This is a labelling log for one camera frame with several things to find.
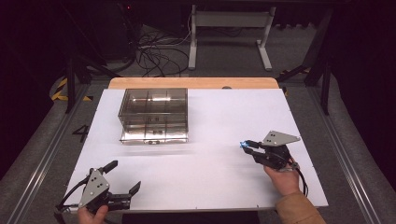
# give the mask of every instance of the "white table surface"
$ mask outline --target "white table surface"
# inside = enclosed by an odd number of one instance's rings
[[[124,90],[105,90],[67,192],[90,168],[118,160],[104,175],[110,192],[127,193],[141,181],[131,209],[122,212],[232,211],[274,208],[280,195],[262,165],[239,146],[269,131],[300,136],[280,89],[189,89],[189,142],[126,146],[118,118]],[[327,206],[304,139],[288,144],[300,163],[314,206]],[[65,204],[78,203],[80,187]]]

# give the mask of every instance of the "human hand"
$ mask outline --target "human hand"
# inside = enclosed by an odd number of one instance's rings
[[[300,191],[297,171],[279,172],[268,166],[264,166],[264,171],[271,177],[273,185],[282,196]]]
[[[103,224],[107,215],[107,205],[102,205],[96,215],[92,214],[86,207],[78,209],[78,223],[79,224]]]

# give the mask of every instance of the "desk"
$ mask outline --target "desk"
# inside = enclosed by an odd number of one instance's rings
[[[196,27],[262,27],[265,31],[260,40],[257,40],[259,53],[262,56],[262,63],[266,71],[272,70],[270,59],[265,49],[268,35],[270,33],[272,20],[275,15],[275,8],[271,7],[269,12],[218,12],[218,11],[198,11],[196,5],[192,6],[191,12],[191,45],[189,57],[189,69],[195,69],[197,39]]]
[[[166,82],[177,85],[164,85]],[[202,88],[203,83],[206,89],[193,89]],[[270,89],[249,90],[248,83],[261,83],[262,88]],[[244,89],[209,89],[224,85]],[[125,87],[189,87],[189,142],[123,145],[117,115]],[[118,160],[119,166],[105,175],[112,193],[124,193],[142,181],[131,210],[123,213],[274,208],[280,196],[270,178],[239,147],[239,142],[247,139],[261,141],[270,130],[300,136],[283,91],[276,89],[271,78],[132,77],[113,79],[110,88],[115,89],[102,95],[67,191],[90,168]],[[304,139],[288,147],[301,164],[309,199],[315,206],[327,206]],[[82,188],[66,203],[78,203],[81,193]]]

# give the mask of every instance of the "dark background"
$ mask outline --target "dark background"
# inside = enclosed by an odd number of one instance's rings
[[[117,47],[120,49],[124,47],[122,41],[128,41],[121,28],[114,23],[110,23],[108,29],[118,29],[116,33],[119,35],[100,38],[103,34],[98,36],[87,25],[82,27],[86,36],[81,37],[81,31],[76,30],[66,14],[60,13],[62,9],[58,5],[45,3],[8,0],[0,5],[2,177],[50,110],[53,104],[50,87],[64,75],[67,58],[73,50],[90,56],[98,63],[105,63],[106,57],[122,59],[122,54],[128,53],[106,51],[114,49],[108,45],[114,39],[121,43]],[[92,19],[78,16],[84,15],[87,8],[65,5],[76,13],[79,22]],[[181,34],[183,26],[180,24],[186,22],[186,9],[173,5],[166,10],[176,12],[162,12],[163,17],[168,18],[166,24],[151,21],[150,16],[137,20]],[[110,21],[120,20],[120,16],[113,17],[114,11],[114,8],[113,12],[108,11]],[[320,15],[320,7],[279,7],[274,25],[280,24],[282,28],[286,24],[318,24]],[[350,6],[338,7],[322,49],[331,53],[332,73],[338,80],[346,108],[394,189],[396,56],[393,41],[396,36],[392,31],[396,28],[395,21],[392,7],[385,0],[354,1]],[[64,29],[72,31],[69,36],[64,36]],[[88,45],[85,43],[87,38],[90,39]]]

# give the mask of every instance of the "clear plastic box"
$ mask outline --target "clear plastic box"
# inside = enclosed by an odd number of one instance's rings
[[[127,89],[120,107],[123,144],[188,142],[187,89]]]

